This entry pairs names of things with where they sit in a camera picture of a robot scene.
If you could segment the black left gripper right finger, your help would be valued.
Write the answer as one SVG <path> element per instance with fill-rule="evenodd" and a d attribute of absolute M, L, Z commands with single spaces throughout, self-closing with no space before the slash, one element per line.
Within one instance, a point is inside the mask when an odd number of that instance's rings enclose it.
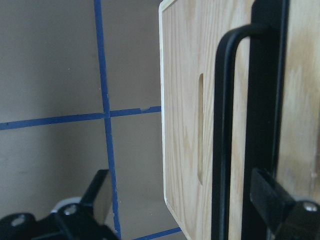
<path fill-rule="evenodd" d="M 250 201 L 270 230 L 293 229 L 298 226 L 297 201 L 265 170 L 251 173 Z"/>

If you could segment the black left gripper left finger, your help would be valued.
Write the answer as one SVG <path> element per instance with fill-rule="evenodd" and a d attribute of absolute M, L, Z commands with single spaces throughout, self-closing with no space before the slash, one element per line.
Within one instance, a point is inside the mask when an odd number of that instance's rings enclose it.
<path fill-rule="evenodd" d="M 108 169 L 97 171 L 79 204 L 98 224 L 105 224 L 112 207 L 112 178 Z"/>

